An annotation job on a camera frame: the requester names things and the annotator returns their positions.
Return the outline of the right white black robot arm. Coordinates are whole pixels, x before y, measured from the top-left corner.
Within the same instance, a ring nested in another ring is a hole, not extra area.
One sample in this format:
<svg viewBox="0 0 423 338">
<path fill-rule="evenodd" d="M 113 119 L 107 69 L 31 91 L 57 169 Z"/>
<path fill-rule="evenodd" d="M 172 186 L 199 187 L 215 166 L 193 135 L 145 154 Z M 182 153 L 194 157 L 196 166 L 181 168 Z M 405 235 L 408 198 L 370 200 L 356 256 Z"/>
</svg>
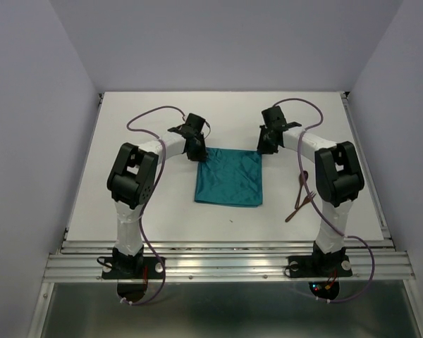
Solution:
<svg viewBox="0 0 423 338">
<path fill-rule="evenodd" d="M 336 143 L 306 132 L 299 123 L 260 126 L 257 151 L 275 154 L 278 149 L 297 151 L 314 164 L 315 187 L 322 200 L 321 224 L 314 241 L 319 253 L 310 258 L 311 269 L 325 275 L 336 266 L 333 254 L 344 247 L 348 214 L 364 188 L 364 177 L 352 142 Z"/>
</svg>

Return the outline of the teal cloth napkin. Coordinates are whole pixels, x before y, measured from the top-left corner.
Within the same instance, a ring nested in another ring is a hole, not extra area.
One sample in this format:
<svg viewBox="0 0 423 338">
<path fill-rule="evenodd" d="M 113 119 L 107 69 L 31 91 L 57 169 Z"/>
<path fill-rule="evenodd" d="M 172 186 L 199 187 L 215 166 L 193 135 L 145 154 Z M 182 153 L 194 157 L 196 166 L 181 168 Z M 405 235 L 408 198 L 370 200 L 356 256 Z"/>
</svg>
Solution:
<svg viewBox="0 0 423 338">
<path fill-rule="evenodd" d="M 262 156 L 257 151 L 208 148 L 197 166 L 195 202 L 256 208 L 263 204 Z"/>
</svg>

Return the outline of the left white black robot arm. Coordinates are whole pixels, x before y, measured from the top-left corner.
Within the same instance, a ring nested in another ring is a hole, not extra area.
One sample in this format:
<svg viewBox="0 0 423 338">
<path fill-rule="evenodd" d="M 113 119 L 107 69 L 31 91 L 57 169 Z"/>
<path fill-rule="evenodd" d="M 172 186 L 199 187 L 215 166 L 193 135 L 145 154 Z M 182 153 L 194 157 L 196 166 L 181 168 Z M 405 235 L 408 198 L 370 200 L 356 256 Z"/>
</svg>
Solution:
<svg viewBox="0 0 423 338">
<path fill-rule="evenodd" d="M 126 277 L 142 272 L 144 244 L 139 223 L 156 186 L 156 174 L 166 161 L 185 154 L 190 161 L 207 159 L 202 128 L 206 122 L 186 122 L 172 127 L 155 140 L 134 145 L 122 144 L 106 182 L 117 213 L 117 240 L 112 257 Z"/>
</svg>

